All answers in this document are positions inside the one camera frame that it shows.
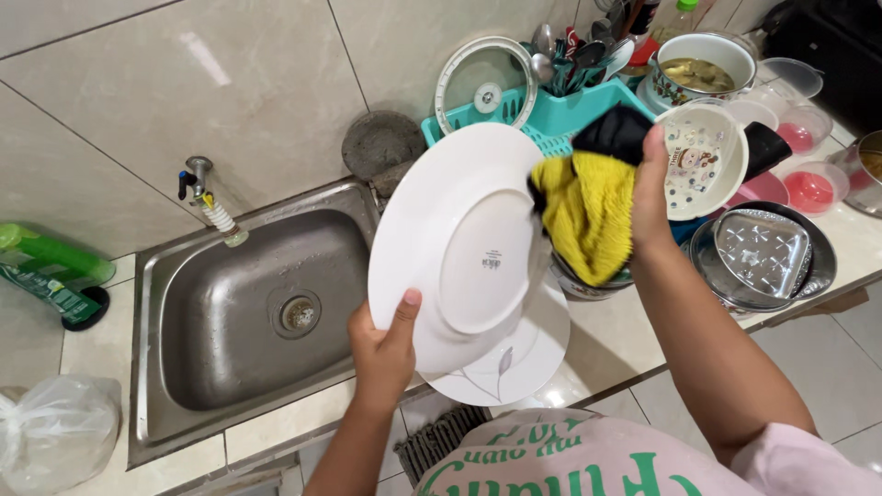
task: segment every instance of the fingernail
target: fingernail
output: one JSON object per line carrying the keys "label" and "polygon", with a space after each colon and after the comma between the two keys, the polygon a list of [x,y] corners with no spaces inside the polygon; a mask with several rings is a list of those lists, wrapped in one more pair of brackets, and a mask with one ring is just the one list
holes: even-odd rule
{"label": "fingernail", "polygon": [[417,288],[410,288],[404,293],[404,301],[407,304],[420,304],[422,301],[422,293]]}

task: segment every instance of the person's left hand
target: person's left hand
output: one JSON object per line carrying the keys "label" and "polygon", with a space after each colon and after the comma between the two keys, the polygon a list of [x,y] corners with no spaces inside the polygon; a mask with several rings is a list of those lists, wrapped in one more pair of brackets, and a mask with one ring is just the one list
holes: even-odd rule
{"label": "person's left hand", "polygon": [[414,321],[422,293],[408,289],[388,331],[374,327],[368,302],[349,317],[349,343],[355,360],[355,399],[364,408],[395,409],[398,397],[414,375]]}

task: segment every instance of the kitchen sink area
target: kitchen sink area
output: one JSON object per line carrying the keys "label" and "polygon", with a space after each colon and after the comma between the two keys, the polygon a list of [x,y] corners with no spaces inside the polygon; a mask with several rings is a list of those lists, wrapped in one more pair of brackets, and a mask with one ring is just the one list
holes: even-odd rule
{"label": "kitchen sink area", "polygon": [[355,180],[138,254],[129,468],[355,376],[379,212]]}

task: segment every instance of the plastic bag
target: plastic bag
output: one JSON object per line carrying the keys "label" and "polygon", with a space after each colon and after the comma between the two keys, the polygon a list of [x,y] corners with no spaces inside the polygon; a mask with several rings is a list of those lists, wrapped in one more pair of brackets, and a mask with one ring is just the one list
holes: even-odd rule
{"label": "plastic bag", "polygon": [[0,475],[21,496],[53,494],[104,470],[119,412],[100,382],[82,375],[44,380],[19,404],[0,395]]}

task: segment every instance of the yellow cloth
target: yellow cloth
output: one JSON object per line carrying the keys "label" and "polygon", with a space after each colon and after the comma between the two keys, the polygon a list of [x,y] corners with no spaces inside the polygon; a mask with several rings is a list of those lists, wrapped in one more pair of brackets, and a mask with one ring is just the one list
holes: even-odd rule
{"label": "yellow cloth", "polygon": [[577,150],[546,159],[531,173],[547,202],[542,225],[551,243],[590,286],[609,281],[631,255],[636,171],[617,158]]}

